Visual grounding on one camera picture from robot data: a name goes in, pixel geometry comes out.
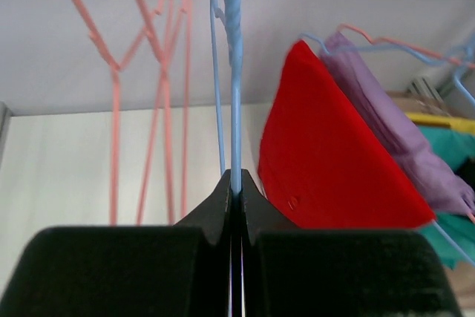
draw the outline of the purple garment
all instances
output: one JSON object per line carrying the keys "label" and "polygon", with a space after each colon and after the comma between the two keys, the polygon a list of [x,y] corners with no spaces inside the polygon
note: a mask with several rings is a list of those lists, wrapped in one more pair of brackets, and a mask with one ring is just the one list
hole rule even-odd
{"label": "purple garment", "polygon": [[[325,45],[332,51],[353,43],[341,33],[335,33]],[[384,92],[359,54],[342,52],[328,56],[321,51],[319,56],[339,88],[429,206],[459,215],[475,213],[472,188],[432,152],[422,132]]]}

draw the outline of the red cloth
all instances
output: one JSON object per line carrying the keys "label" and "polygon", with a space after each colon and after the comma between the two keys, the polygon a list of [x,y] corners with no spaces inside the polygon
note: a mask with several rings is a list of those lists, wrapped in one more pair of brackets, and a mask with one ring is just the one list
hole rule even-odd
{"label": "red cloth", "polygon": [[302,228],[415,228],[435,218],[303,41],[287,55],[258,173],[269,201]]}

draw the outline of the green fabric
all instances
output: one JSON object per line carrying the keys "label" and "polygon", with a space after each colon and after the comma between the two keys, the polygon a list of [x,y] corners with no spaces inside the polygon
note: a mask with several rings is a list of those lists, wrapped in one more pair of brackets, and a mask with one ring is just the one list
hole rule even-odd
{"label": "green fabric", "polygon": [[[475,261],[475,224],[468,218],[450,213],[437,213],[437,222],[457,244]],[[465,258],[431,224],[419,230],[436,250],[442,263],[454,269]]]}
{"label": "green fabric", "polygon": [[419,126],[433,152],[456,171],[469,157],[475,157],[475,136],[446,128]]}

